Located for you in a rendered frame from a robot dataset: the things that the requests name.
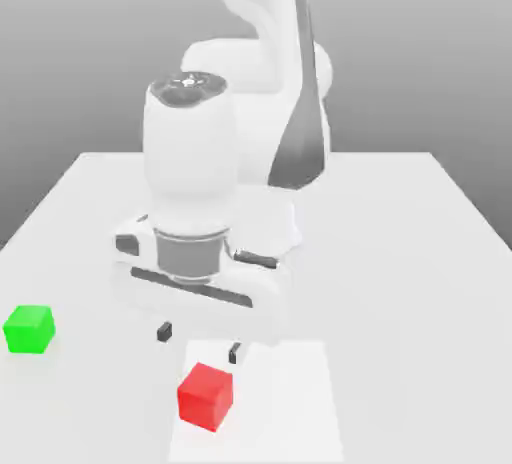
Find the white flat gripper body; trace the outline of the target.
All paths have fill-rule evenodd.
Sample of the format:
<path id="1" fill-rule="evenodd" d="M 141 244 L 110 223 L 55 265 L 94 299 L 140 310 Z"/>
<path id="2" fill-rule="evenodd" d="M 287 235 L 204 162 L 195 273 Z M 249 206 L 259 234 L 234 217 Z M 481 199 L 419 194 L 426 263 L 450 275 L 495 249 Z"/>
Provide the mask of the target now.
<path id="1" fill-rule="evenodd" d="M 110 279 L 117 300 L 170 322 L 182 339 L 271 346 L 287 332 L 286 284 L 277 270 L 228 261 L 217 274 L 185 278 L 114 262 Z"/>

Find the small red cube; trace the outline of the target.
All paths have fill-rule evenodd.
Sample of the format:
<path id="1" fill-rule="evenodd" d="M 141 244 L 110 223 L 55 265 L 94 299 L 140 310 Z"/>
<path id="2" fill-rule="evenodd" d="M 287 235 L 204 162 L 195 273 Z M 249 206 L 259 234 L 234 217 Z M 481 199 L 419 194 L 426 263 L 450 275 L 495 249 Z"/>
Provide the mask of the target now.
<path id="1" fill-rule="evenodd" d="M 233 375 L 200 362 L 177 388 L 179 418 L 210 432 L 219 429 L 233 400 Z"/>

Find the small green cube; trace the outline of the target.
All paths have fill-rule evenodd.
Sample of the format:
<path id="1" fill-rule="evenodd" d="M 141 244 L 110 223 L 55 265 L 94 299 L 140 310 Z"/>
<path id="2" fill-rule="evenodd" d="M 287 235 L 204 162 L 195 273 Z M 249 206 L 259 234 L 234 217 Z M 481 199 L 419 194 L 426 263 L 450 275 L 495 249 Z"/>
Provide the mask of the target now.
<path id="1" fill-rule="evenodd" d="M 8 350 L 43 354 L 56 334 L 52 310 L 46 305 L 19 305 L 3 324 Z"/>

